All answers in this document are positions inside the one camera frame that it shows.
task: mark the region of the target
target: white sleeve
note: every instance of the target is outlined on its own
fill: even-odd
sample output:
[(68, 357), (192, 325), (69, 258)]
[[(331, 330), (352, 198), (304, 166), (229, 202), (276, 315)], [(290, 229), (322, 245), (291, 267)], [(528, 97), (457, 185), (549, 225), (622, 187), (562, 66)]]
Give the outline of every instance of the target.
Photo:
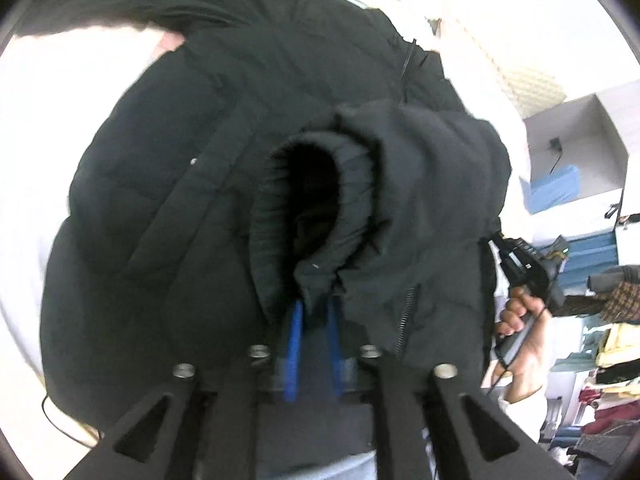
[(498, 405), (534, 442), (540, 439), (540, 428), (546, 418), (545, 388), (540, 388), (532, 396), (513, 404), (500, 396)]

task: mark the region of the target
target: metal bolt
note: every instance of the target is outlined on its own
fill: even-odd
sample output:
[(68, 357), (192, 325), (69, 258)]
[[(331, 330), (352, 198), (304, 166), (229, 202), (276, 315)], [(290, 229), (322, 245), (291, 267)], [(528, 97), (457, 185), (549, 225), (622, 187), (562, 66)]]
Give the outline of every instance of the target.
[(191, 379), (196, 374), (196, 368), (188, 363), (180, 363), (174, 367), (174, 377), (179, 379)]
[(458, 374), (458, 369), (455, 365), (450, 365), (448, 363), (443, 363), (441, 365), (436, 366), (433, 369), (433, 373), (436, 374), (436, 377), (441, 379), (451, 379)]
[(271, 355), (271, 350), (267, 345), (253, 345), (249, 346), (247, 353), (254, 359), (265, 359)]
[(360, 347), (360, 355), (365, 359), (376, 359), (382, 355), (382, 352), (375, 345), (363, 345)]

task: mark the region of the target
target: plaid fabric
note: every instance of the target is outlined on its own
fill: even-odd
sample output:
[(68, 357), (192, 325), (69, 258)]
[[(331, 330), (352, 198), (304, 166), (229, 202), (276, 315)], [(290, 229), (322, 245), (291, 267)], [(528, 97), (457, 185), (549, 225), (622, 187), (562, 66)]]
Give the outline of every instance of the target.
[(618, 283), (600, 317), (610, 323), (640, 320), (640, 285)]

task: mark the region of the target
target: human hand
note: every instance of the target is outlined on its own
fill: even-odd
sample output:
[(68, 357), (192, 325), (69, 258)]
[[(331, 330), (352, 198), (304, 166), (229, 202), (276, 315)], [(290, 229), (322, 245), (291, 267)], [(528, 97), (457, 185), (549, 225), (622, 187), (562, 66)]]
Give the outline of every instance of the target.
[[(511, 289), (510, 297), (507, 307), (500, 314), (501, 321), (495, 325), (496, 333), (508, 336), (520, 332), (524, 328), (520, 318), (527, 312), (538, 318), (518, 356), (509, 366), (513, 382), (507, 388), (504, 399), (514, 403), (531, 396), (546, 383), (549, 371), (548, 328), (551, 314), (545, 310), (545, 303), (540, 298), (530, 296), (523, 288)], [(494, 370), (494, 377), (500, 376), (503, 372), (504, 369), (498, 364)]]

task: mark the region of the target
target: black puffer jacket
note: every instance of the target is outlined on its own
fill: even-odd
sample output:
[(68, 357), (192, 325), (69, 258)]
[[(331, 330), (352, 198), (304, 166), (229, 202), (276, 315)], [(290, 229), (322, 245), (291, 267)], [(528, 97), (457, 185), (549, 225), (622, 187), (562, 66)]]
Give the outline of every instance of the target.
[(223, 367), (331, 291), (373, 343), (479, 382), (510, 167), (438, 54), (342, 0), (41, 0), (21, 32), (120, 22), (186, 43), (73, 180), (42, 307), (56, 404), (105, 429), (177, 362)]

